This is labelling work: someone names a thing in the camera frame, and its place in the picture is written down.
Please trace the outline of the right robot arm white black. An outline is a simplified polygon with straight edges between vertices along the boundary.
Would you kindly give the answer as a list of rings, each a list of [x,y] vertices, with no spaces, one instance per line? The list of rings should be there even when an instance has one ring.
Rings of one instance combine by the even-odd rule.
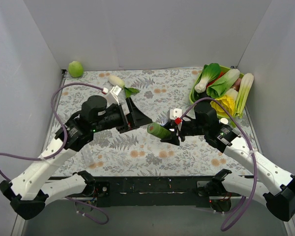
[[[211,147],[237,161],[257,178],[249,180],[221,170],[201,188],[201,193],[222,196],[233,192],[249,197],[253,192],[255,201],[265,205],[278,219],[288,222],[295,214],[295,175],[252,150],[243,134],[223,123],[208,103],[195,104],[194,113],[195,118],[183,121],[181,109],[170,109],[163,126],[166,136],[161,141],[178,146],[187,136],[203,135]]]

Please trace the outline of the green pill bottle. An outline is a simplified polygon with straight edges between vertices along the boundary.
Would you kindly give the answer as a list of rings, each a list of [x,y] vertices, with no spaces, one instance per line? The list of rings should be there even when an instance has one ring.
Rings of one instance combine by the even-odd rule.
[[[164,128],[156,122],[153,122],[147,126],[147,132],[159,139],[165,139],[171,135],[170,130]]]

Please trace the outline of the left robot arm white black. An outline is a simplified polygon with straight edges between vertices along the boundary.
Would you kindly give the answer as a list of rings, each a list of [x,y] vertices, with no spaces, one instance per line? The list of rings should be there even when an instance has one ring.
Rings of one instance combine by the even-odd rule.
[[[98,191],[95,178],[87,171],[48,183],[47,180],[68,159],[93,140],[96,132],[115,128],[128,132],[150,124],[131,98],[126,99],[129,113],[118,103],[107,105],[106,98],[94,95],[82,104],[60,128],[50,144],[25,171],[12,180],[0,183],[0,191],[9,199],[14,211],[25,220],[37,216],[46,205],[72,194],[91,196]]]

